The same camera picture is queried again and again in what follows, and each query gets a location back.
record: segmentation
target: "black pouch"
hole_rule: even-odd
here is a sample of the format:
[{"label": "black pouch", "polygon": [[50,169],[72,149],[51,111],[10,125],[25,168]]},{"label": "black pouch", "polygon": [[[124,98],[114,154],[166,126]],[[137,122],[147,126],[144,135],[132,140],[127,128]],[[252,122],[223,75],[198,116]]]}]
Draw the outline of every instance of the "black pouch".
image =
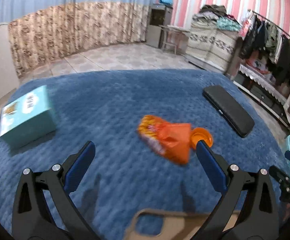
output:
[{"label": "black pouch", "polygon": [[223,87],[205,87],[203,95],[241,137],[251,132],[254,120]]}]

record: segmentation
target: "pivot bolt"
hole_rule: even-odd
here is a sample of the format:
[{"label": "pivot bolt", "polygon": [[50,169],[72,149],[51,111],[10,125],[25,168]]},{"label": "pivot bolt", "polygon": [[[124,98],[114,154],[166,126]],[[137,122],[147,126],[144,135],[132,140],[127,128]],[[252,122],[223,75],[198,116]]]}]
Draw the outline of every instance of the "pivot bolt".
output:
[{"label": "pivot bolt", "polygon": [[239,167],[236,164],[232,164],[232,165],[230,165],[230,169],[232,171],[238,171],[239,170]]},{"label": "pivot bolt", "polygon": [[53,171],[58,171],[60,168],[61,168],[61,165],[55,164],[55,165],[53,165],[52,170]]},{"label": "pivot bolt", "polygon": [[267,175],[268,172],[267,172],[265,169],[261,169],[261,170],[260,170],[260,173],[261,173],[262,175]]},{"label": "pivot bolt", "polygon": [[29,174],[30,171],[31,171],[31,170],[30,170],[29,168],[26,168],[26,169],[24,169],[23,174],[24,174],[24,175],[27,175],[27,174]]}]

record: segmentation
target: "beige curtain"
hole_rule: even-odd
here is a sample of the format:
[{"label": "beige curtain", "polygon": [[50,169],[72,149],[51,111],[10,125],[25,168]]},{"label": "beige curtain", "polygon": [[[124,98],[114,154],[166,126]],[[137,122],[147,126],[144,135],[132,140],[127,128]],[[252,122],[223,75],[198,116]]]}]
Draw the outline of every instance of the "beige curtain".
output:
[{"label": "beige curtain", "polygon": [[9,24],[19,76],[40,65],[98,46],[145,40],[148,6],[81,2],[52,6]]}]

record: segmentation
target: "teal box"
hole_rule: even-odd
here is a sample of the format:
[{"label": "teal box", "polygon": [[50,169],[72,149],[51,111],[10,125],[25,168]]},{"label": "teal box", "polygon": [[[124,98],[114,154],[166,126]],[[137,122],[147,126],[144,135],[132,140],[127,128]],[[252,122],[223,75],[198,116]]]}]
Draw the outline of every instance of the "teal box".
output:
[{"label": "teal box", "polygon": [[19,148],[56,129],[46,86],[21,96],[2,109],[0,138]]}]

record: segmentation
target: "orange snack bag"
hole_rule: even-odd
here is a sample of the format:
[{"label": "orange snack bag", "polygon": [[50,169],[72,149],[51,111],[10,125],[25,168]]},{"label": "orange snack bag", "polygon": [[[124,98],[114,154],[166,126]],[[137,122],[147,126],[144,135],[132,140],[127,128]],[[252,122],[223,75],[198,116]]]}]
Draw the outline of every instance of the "orange snack bag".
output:
[{"label": "orange snack bag", "polygon": [[170,123],[160,117],[146,115],[138,126],[138,132],[155,153],[177,164],[188,163],[189,123]]}]

